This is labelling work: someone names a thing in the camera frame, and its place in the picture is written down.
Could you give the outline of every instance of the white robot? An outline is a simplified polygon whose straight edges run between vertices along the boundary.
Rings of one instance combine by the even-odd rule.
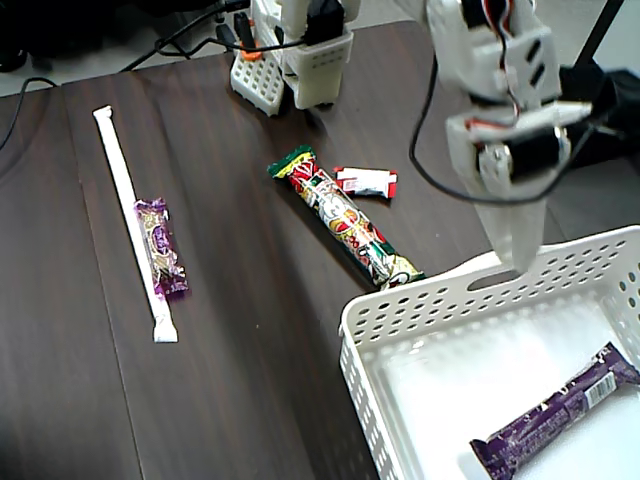
[[[253,0],[258,44],[282,43],[276,27],[285,42],[304,40],[311,27],[309,6],[318,1],[325,0]],[[518,200],[545,191],[565,168],[579,142],[565,127],[587,117],[591,105],[555,100],[561,88],[553,38],[532,0],[395,1],[429,26],[440,81],[478,105],[447,120],[450,158],[466,195],[476,200],[496,254],[524,272],[542,243],[546,200]],[[351,21],[360,0],[342,0],[342,7],[344,21]],[[284,83],[297,108],[334,103],[353,41],[346,26],[340,33],[314,45],[269,52],[259,64],[238,55],[232,87],[268,115],[277,113]]]

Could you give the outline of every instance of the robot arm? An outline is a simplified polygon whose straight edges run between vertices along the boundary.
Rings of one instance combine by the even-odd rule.
[[[555,181],[576,139],[566,126],[591,105],[561,94],[551,30],[530,0],[395,0],[428,25],[439,79],[468,94],[475,108],[447,120],[453,168],[475,202],[493,249],[525,271],[542,243],[546,200],[526,204]]]

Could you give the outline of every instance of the candy bar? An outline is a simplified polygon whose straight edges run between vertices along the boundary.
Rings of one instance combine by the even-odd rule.
[[[472,440],[471,448],[493,480],[509,480],[522,465],[624,384],[640,385],[640,373],[608,343],[561,390],[486,442]]]
[[[395,170],[336,167],[333,172],[336,183],[348,195],[380,195],[384,198],[396,195],[398,173]]]
[[[169,211],[162,198],[151,202],[138,200],[134,210],[142,229],[156,295],[164,296],[188,290],[184,267],[178,265],[178,254],[171,242]]]
[[[424,278],[409,260],[397,254],[327,172],[318,168],[311,147],[299,147],[268,171],[274,178],[289,180],[331,234],[367,271],[374,285],[386,289]]]

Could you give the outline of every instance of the barcode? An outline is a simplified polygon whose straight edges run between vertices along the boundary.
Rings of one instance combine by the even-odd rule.
[[[359,190],[360,182],[355,178],[349,178],[342,183],[342,189],[345,192],[354,192]]]
[[[607,373],[602,380],[584,392],[589,410],[611,395],[616,388],[616,376],[613,372]]]

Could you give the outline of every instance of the basket hole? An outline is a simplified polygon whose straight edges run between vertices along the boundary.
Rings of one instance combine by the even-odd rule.
[[[506,272],[496,273],[484,278],[480,278],[474,282],[471,282],[467,286],[467,291],[475,292],[476,290],[482,290],[484,288],[494,287],[503,283],[513,282],[522,276],[521,273],[515,270],[509,270]]]

